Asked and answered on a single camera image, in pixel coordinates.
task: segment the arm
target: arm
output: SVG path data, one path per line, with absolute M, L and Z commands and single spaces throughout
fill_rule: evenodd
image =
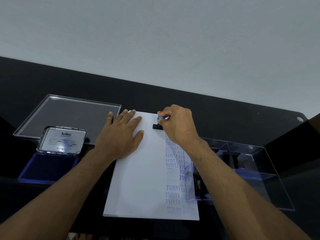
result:
M 310 239 L 210 149 L 198 136 L 189 109 L 172 105 L 158 115 L 170 116 L 158 123 L 192 159 L 232 239 Z
M 29 202 L 0 226 L 0 239 L 66 239 L 91 189 L 106 168 L 116 159 L 133 153 L 143 138 L 139 131 L 132 134 L 142 117 L 129 120 L 135 110 L 124 110 L 112 123 L 106 120 L 95 148 L 70 172 Z

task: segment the wall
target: wall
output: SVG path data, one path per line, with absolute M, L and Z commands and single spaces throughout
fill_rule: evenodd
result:
M 308 118 L 319 35 L 320 0 L 0 0 L 0 56 Z

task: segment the person's right hand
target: person's right hand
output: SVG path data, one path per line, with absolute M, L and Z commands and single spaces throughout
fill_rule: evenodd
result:
M 201 140 L 190 109 L 173 104 L 159 111 L 158 115 L 169 117 L 167 120 L 158 119 L 158 123 L 162 125 L 170 140 L 177 143 L 182 149 L 186 150 L 189 145 Z

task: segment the white paper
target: white paper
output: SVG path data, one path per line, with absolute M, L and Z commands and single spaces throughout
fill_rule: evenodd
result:
M 144 130 L 138 149 L 117 160 L 104 216 L 199 220 L 197 201 L 186 201 L 183 181 L 186 153 L 163 130 L 153 129 L 157 114 L 136 112 Z

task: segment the person's left hand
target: person's left hand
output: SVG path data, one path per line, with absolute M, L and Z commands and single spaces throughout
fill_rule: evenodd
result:
M 111 163 L 114 160 L 129 156 L 138 148 L 144 131 L 139 131 L 133 138 L 133 132 L 142 120 L 142 117 L 139 116 L 130 121 L 135 113 L 134 109 L 130 113 L 125 109 L 112 123 L 113 114 L 109 112 L 106 124 L 93 149 L 100 159 Z

